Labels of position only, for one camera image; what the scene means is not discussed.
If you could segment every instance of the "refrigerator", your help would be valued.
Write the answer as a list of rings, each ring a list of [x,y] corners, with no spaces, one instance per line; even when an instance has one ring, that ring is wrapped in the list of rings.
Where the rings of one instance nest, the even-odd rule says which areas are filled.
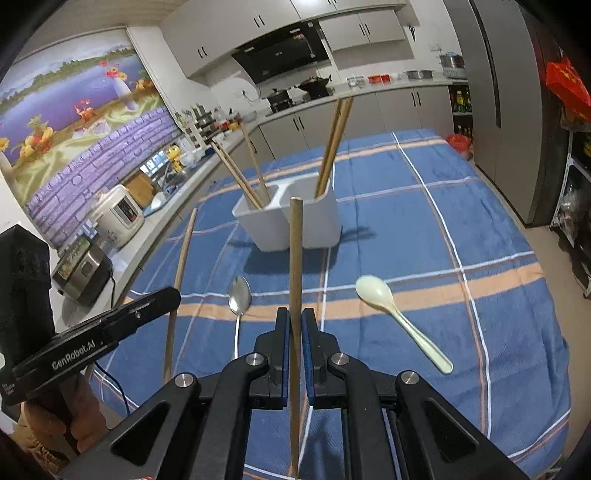
[[[524,225],[548,225],[568,150],[561,103],[545,86],[560,48],[515,0],[443,1],[466,64],[476,165]]]

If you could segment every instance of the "purple brick wall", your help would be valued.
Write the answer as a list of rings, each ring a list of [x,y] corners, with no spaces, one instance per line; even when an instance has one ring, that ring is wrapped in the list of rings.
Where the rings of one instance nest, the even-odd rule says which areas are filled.
[[[74,158],[24,207],[45,238],[59,248],[86,219],[96,192],[113,188],[180,133],[166,108],[147,112]]]

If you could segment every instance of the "white countertop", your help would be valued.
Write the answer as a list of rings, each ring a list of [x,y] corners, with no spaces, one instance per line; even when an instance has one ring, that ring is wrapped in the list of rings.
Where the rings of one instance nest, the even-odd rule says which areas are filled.
[[[363,87],[353,88],[345,83],[334,86],[333,95],[318,100],[311,100],[273,115],[259,116],[256,120],[248,123],[246,126],[249,132],[252,132],[259,127],[259,125],[269,123],[291,113],[299,112],[316,105],[322,105],[323,103],[333,102],[336,99],[348,96],[365,95],[367,93],[412,87],[459,85],[465,83],[467,83],[467,80],[452,80],[444,77],[443,74],[439,72],[433,72],[433,79],[430,80],[408,80],[405,78],[404,80],[395,80],[384,85],[367,84]],[[229,152],[232,152],[232,150],[239,146],[242,141],[242,131],[236,130],[228,133],[222,143]],[[120,296],[127,291],[129,283],[132,281],[136,270],[141,265],[152,245],[158,241],[167,229],[167,226],[174,220],[177,212],[184,206],[189,198],[191,198],[194,191],[206,180],[207,176],[216,168],[219,161],[220,159],[217,155],[208,159],[198,170],[195,171],[185,184],[175,192],[164,207],[146,218],[138,233],[136,233],[136,235],[121,250],[109,254],[109,257],[113,262],[113,278],[116,282],[115,299],[120,298]],[[112,283],[108,282],[91,309],[77,306],[73,301],[65,297],[61,311],[54,312],[54,317],[61,320],[61,322],[56,322],[56,324],[73,326],[76,323],[109,310],[109,308],[111,308],[112,288]]]

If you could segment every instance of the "floor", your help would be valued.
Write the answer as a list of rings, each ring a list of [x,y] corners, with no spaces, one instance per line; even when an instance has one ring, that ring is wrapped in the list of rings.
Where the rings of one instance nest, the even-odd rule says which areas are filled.
[[[495,192],[538,257],[554,299],[562,335],[569,344],[572,409],[564,451],[565,455],[569,455],[591,421],[591,300],[583,297],[583,290],[574,279],[569,254],[560,248],[560,237],[546,226],[524,228],[496,187],[480,171],[479,173]]]

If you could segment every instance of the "white rice cooker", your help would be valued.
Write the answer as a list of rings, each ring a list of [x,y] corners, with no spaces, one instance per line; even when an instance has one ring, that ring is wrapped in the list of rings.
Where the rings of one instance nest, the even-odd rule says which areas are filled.
[[[102,238],[114,248],[121,248],[144,224],[144,214],[129,190],[117,185],[100,196],[89,220]]]

